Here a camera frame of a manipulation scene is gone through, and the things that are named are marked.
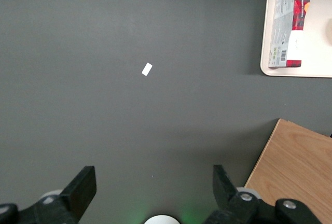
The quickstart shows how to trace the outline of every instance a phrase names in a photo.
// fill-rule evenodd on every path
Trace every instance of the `wooden board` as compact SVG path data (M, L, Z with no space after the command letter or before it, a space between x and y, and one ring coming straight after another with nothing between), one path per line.
M245 187L273 206L280 198L302 201L332 223L332 138L280 119Z

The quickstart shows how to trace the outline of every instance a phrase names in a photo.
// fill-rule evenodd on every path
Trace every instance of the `barcode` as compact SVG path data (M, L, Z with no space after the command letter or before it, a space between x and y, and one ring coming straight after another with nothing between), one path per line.
M287 50L281 51L281 59L280 59L280 61L285 61L286 60L286 52L287 52Z

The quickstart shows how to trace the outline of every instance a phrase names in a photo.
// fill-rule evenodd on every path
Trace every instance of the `gray table surface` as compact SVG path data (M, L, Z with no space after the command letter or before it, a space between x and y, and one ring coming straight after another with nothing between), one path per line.
M212 165L243 186L278 118L329 135L330 79L260 71L265 3L0 0L0 202L95 165L82 224L199 224Z

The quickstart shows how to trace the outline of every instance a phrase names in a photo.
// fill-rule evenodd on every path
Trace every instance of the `tray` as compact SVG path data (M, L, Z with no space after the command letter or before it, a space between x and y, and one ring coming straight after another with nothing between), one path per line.
M269 68L275 0L267 0L260 68L269 76L332 78L332 0L310 0L306 14L301 67Z

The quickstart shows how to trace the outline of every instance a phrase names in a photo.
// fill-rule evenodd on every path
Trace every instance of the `white paper scrap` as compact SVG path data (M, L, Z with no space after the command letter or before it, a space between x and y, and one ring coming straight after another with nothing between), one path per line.
M145 65L143 71L142 71L142 74L145 75L145 76L147 76L148 73L150 72L151 68L152 68L152 65L150 63L147 63Z

